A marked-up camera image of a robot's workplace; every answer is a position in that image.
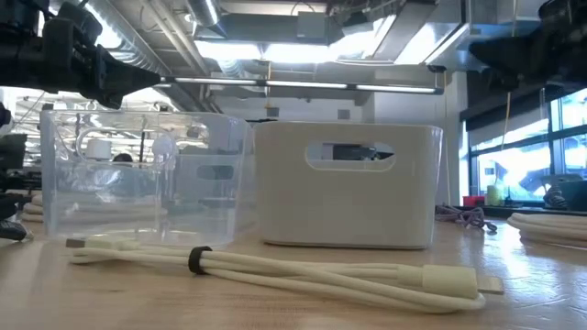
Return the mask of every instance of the wooden table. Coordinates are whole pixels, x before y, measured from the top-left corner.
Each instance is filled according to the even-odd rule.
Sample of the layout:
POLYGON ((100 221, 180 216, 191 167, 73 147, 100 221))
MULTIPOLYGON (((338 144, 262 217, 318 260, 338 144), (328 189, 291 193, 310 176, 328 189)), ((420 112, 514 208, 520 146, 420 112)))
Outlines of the wooden table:
POLYGON ((74 266, 54 242, 0 243, 0 329, 587 329, 587 251, 523 245, 517 230, 498 226, 489 236, 437 224, 425 251, 276 247, 255 235, 229 248, 276 259, 467 265, 504 279, 506 294, 487 295, 484 310, 449 315, 196 278, 179 267, 74 266))

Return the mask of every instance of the white cable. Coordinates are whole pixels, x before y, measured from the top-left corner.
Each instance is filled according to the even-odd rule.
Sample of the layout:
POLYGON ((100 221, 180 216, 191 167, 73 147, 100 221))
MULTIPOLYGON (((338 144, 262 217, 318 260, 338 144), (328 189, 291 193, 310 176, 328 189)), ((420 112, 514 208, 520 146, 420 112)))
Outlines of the white cable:
MULTIPOLYGON (((190 250, 141 246, 135 241, 109 241, 103 237, 89 239, 83 246, 72 250, 71 263, 120 259, 187 266, 191 254, 190 250)), ((207 274, 233 281, 326 294, 424 313, 477 310, 485 305, 485 299, 477 290, 474 269, 292 262, 218 251, 203 251, 199 266, 207 274)))
POLYGON ((520 236, 523 239, 578 248, 587 247, 587 217, 512 214, 507 223, 520 229, 520 236))

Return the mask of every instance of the cable tie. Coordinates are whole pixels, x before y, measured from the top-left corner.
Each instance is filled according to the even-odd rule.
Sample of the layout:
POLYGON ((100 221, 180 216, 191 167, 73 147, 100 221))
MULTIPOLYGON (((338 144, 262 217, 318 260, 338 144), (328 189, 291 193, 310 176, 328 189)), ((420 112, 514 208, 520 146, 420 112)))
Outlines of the cable tie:
POLYGON ((190 257, 187 259, 187 267, 190 271, 197 275, 207 275, 207 273, 200 267, 200 258, 202 257, 202 252, 204 251, 212 251, 210 247, 194 247, 192 252, 190 252, 190 257))

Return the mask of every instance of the handle cutout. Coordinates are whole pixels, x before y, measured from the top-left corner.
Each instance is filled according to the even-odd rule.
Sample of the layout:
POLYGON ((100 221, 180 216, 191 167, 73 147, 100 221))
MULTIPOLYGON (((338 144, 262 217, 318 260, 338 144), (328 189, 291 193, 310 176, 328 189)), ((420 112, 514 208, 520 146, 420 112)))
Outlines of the handle cutout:
POLYGON ((198 167, 196 176, 204 180, 232 180, 235 169, 229 165, 202 165, 198 167))
POLYGON ((381 142, 312 142, 305 149, 305 160, 316 170, 387 171, 395 163, 395 152, 381 142))

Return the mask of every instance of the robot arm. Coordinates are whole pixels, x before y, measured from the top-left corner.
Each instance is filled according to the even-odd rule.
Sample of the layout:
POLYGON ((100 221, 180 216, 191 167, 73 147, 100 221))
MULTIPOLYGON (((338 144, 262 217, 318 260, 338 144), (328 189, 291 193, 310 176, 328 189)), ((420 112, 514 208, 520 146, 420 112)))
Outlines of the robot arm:
POLYGON ((0 0, 0 86, 77 92, 119 108, 126 94, 161 81, 95 46, 101 33, 91 13, 70 3, 54 16, 49 0, 0 0), (43 37, 36 34, 39 13, 46 20, 43 37))
POLYGON ((474 42, 469 51, 498 77, 496 89, 547 82, 587 87, 587 3, 549 0, 538 16, 530 35, 474 42))

